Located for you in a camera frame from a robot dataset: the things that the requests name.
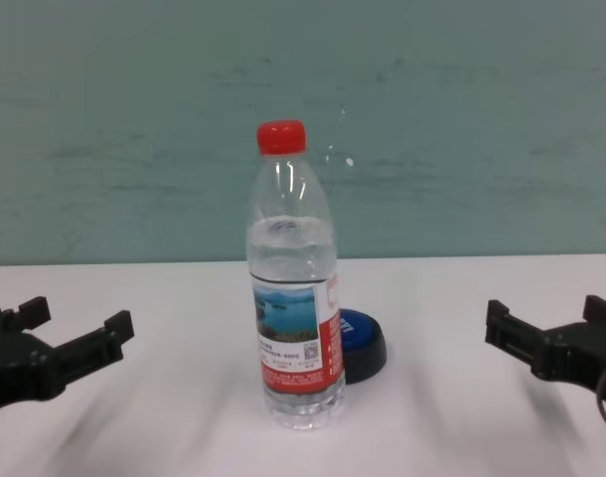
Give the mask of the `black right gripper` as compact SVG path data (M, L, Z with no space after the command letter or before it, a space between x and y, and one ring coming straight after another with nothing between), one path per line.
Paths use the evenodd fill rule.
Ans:
M595 391L606 370L606 300L585 297L583 322L540 329L488 302L485 342L530 366L538 379Z

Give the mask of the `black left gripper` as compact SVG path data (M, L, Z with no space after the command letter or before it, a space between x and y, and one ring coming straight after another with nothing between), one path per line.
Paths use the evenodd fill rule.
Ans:
M22 401L46 401L67 385L123 359L134 337L131 314L121 310L103 326L54 348L26 330L51 320L48 300L38 296L17 310L0 309L0 409Z

